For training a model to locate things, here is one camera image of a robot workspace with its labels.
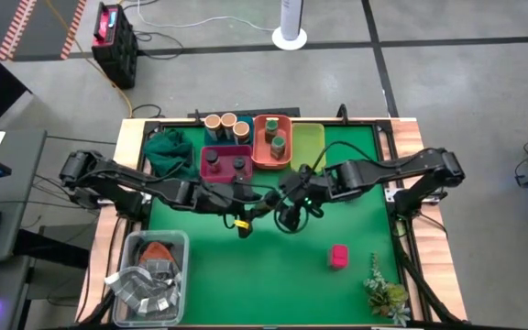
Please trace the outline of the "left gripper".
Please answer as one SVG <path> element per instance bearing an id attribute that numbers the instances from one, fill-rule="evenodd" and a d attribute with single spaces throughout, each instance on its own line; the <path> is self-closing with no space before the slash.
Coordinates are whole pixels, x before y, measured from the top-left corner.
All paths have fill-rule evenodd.
<path id="1" fill-rule="evenodd" d="M 194 193 L 198 214 L 233 215 L 242 213 L 247 205 L 257 204 L 263 195 L 243 183 L 202 182 Z"/>

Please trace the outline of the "black-lidded paprika jar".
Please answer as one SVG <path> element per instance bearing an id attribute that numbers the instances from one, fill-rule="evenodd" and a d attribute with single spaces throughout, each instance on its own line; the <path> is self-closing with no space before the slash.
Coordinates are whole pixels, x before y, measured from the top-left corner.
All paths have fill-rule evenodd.
<path id="1" fill-rule="evenodd" d="M 221 170 L 219 154 L 216 150 L 209 149 L 205 153 L 205 160 L 211 173 L 218 173 Z"/>

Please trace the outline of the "green glass oregano jar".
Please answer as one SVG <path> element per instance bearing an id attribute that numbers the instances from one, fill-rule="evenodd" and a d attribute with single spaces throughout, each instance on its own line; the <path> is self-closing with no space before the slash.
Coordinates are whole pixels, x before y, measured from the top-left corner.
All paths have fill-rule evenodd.
<path id="1" fill-rule="evenodd" d="M 280 160 L 286 150 L 286 140 L 282 136 L 276 136 L 274 137 L 270 142 L 270 154 L 271 156 L 276 159 Z"/>
<path id="2" fill-rule="evenodd" d="M 278 134 L 278 119 L 277 118 L 269 118 L 266 121 L 265 125 L 265 141 L 267 143 L 271 143 L 272 140 L 277 136 Z"/>

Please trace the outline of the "tan-lidded spice jar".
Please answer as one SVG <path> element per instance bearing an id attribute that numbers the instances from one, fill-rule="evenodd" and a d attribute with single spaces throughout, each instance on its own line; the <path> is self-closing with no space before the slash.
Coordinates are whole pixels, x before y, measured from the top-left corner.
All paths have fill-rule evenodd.
<path id="1" fill-rule="evenodd" d="M 248 145 L 251 143 L 250 126 L 247 122 L 237 121 L 233 126 L 235 142 L 238 145 Z"/>
<path id="2" fill-rule="evenodd" d="M 221 115 L 221 125 L 225 133 L 226 139 L 232 139 L 234 137 L 233 128 L 237 123 L 237 116 L 233 113 L 225 113 Z"/>
<path id="3" fill-rule="evenodd" d="M 222 120 L 219 115 L 208 115 L 204 119 L 204 126 L 212 140 L 218 140 L 222 133 Z"/>

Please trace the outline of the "pink cube block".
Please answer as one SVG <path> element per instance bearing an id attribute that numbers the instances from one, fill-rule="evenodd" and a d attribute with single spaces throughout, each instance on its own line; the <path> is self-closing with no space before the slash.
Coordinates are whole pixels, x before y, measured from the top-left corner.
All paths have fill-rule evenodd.
<path id="1" fill-rule="evenodd" d="M 348 266 L 349 252 L 346 245 L 332 245 L 329 250 L 329 267 L 333 270 L 342 270 Z"/>

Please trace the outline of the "magenta plastic bin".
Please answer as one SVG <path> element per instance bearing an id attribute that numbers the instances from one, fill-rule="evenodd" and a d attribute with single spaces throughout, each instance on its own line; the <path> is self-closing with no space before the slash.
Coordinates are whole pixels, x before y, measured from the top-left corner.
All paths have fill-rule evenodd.
<path id="1" fill-rule="evenodd" d="M 209 149 L 214 149 L 219 154 L 221 170 L 217 173 L 212 173 L 208 170 L 205 153 Z M 246 175 L 241 177 L 241 179 L 249 181 L 253 176 L 253 162 L 251 155 L 252 149 L 248 145 L 203 147 L 200 157 L 200 176 L 206 182 L 230 183 L 234 179 L 237 179 L 233 168 L 233 160 L 236 157 L 242 157 L 246 162 Z"/>

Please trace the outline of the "orange plastic bin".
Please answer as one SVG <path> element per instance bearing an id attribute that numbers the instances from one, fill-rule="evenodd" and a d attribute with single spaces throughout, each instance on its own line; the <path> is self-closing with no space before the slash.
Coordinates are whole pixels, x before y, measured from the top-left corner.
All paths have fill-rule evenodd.
<path id="1" fill-rule="evenodd" d="M 270 151 L 270 143 L 265 140 L 267 122 L 278 123 L 277 134 L 285 139 L 285 150 L 283 155 L 276 159 Z M 254 137 L 252 160 L 259 169 L 281 170 L 286 168 L 292 160 L 292 121 L 286 115 L 258 115 L 253 120 Z"/>

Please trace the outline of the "dark green cloth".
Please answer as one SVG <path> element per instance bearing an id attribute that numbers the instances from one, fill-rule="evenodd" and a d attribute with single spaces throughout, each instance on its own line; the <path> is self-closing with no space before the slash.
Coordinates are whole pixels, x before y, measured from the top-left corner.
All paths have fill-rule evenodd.
<path id="1" fill-rule="evenodd" d="M 143 148 L 143 154 L 156 177 L 198 179 L 194 145 L 178 129 L 155 134 Z"/>

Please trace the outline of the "black flat bar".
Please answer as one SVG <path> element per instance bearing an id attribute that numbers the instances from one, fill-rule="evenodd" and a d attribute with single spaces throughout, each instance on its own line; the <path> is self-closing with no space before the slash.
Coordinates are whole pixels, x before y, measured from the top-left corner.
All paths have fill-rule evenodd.
<path id="1" fill-rule="evenodd" d="M 196 117 L 207 117 L 209 115 L 218 115 L 222 116 L 226 113 L 226 111 L 222 112 L 200 112 L 199 110 L 195 110 L 194 112 L 188 113 L 188 118 L 196 118 Z M 283 107 L 283 108 L 268 108 L 268 109 L 251 109 L 251 110 L 234 110 L 232 112 L 236 116 L 260 116 L 260 115 L 282 115 L 282 116 L 288 116 L 288 117 L 300 117 L 301 112 L 299 107 Z"/>

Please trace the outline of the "green table mat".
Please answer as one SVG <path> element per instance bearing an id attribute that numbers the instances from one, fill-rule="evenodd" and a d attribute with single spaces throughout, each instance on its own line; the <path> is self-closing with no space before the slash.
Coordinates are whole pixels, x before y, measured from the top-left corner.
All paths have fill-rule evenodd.
<path id="1" fill-rule="evenodd" d="M 363 282 L 371 254 L 383 276 L 399 279 L 381 187 L 347 203 L 326 203 L 296 235 L 282 233 L 271 215 L 241 239 L 216 215 L 177 212 L 155 201 L 151 230 L 182 230 L 190 239 L 183 325 L 369 325 Z M 345 269 L 329 267 L 329 250 L 346 245 Z"/>

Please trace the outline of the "orange fabric item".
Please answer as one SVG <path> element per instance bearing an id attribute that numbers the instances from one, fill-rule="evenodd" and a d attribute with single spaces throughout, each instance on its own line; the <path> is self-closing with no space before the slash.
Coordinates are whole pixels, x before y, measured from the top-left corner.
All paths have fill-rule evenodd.
<path id="1" fill-rule="evenodd" d="M 170 250 L 160 242 L 151 242 L 143 251 L 139 265 L 151 272 L 167 272 L 177 269 Z"/>

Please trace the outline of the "grey patterned fabric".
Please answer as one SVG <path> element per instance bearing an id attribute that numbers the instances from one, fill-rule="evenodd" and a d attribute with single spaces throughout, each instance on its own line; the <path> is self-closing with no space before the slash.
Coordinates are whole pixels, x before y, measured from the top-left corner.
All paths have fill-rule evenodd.
<path id="1" fill-rule="evenodd" d="M 104 278 L 115 296 L 138 316 L 173 318 L 180 309 L 182 271 L 168 259 L 149 259 Z"/>

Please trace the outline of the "white floor stand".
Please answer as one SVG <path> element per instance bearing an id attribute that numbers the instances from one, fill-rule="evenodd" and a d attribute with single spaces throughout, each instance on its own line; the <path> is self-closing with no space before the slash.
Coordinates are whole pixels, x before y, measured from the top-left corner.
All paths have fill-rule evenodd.
<path id="1" fill-rule="evenodd" d="M 273 44 L 281 50 L 298 50 L 307 42 L 302 28 L 304 0 L 281 0 L 280 25 L 272 32 Z"/>

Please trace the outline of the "black toolbox with red top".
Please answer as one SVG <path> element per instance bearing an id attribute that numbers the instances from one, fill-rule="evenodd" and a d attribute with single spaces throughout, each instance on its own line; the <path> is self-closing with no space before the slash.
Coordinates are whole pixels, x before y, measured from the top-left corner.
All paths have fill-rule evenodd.
<path id="1" fill-rule="evenodd" d="M 100 2 L 93 28 L 93 58 L 120 89 L 135 87 L 138 40 L 121 5 Z"/>

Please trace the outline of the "grey desk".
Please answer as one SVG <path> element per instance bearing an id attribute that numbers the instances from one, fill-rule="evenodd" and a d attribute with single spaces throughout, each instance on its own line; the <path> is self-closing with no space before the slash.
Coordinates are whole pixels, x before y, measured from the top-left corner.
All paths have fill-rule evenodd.
<path id="1" fill-rule="evenodd" d="M 42 128 L 15 129 L 13 122 L 26 113 L 35 95 L 25 92 L 0 117 L 0 163 L 12 173 L 0 178 L 0 330 L 10 330 L 17 325 L 24 297 L 25 278 L 29 258 L 13 255 L 26 209 L 46 131 Z"/>

